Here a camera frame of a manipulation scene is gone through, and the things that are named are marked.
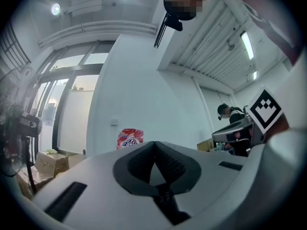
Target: ceiling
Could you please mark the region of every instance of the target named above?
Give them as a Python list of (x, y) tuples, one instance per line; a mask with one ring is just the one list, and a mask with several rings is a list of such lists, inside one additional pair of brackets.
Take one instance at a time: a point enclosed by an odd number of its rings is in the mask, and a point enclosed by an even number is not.
[[(65, 28), (96, 21), (134, 21), (151, 23), (159, 0), (27, 0), (27, 7), (40, 39)], [(62, 15), (53, 16), (51, 6), (58, 3)], [(74, 6), (77, 12), (70, 12)]]
[[(250, 37), (255, 55), (252, 60), (240, 38), (243, 31)], [(210, 0), (197, 14), (172, 63), (211, 77), (236, 92), (253, 81), (254, 71), (263, 75), (284, 59), (283, 52), (252, 22), (240, 0)]]

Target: red bag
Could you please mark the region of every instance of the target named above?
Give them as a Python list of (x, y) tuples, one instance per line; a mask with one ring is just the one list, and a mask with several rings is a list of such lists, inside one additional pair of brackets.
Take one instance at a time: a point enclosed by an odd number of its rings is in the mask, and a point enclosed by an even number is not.
[(134, 128), (126, 128), (118, 135), (116, 149), (121, 149), (129, 146), (133, 146), (139, 143), (143, 143), (142, 130)]

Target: cardboard box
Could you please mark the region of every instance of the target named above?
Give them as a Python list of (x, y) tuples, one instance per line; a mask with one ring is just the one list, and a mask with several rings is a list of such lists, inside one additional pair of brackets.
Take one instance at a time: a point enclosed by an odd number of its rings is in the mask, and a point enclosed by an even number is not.
[(197, 150), (200, 150), (200, 151), (209, 152), (211, 148), (214, 148), (214, 142), (212, 138), (197, 144)]
[[(46, 154), (38, 152), (35, 166), (31, 167), (32, 176), (36, 191), (49, 183), (60, 172), (69, 169), (68, 157), (61, 154)], [(20, 189), (24, 196), (32, 199), (33, 194), (30, 190), (29, 176), (27, 168), (22, 168), (16, 175)]]

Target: fluorescent light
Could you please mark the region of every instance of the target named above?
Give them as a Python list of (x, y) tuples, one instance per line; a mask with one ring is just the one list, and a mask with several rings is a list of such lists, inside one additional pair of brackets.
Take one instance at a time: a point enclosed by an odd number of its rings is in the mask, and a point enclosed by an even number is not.
[(257, 78), (257, 71), (255, 71), (255, 72), (253, 73), (253, 78), (254, 78), (254, 80)]
[(253, 59), (254, 58), (254, 52), (253, 52), (253, 48), (251, 47), (251, 43), (250, 43), (250, 40), (249, 40), (249, 37), (248, 37), (248, 33), (244, 31), (241, 34), (241, 38), (242, 38), (243, 43), (245, 45), (245, 48), (248, 52), (249, 59)]
[(52, 5), (51, 13), (53, 15), (58, 15), (60, 10), (61, 10), (61, 6), (58, 3), (55, 3), (55, 4)]

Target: black slot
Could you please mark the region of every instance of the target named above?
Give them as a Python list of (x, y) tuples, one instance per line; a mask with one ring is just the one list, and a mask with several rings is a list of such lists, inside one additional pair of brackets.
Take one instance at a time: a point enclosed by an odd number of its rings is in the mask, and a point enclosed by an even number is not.
[(226, 167), (228, 169), (236, 170), (236, 171), (240, 171), (243, 167), (243, 165), (236, 164), (236, 163), (229, 163), (225, 161), (220, 162), (219, 165)]
[(79, 182), (72, 183), (45, 212), (55, 220), (63, 221), (86, 187)]

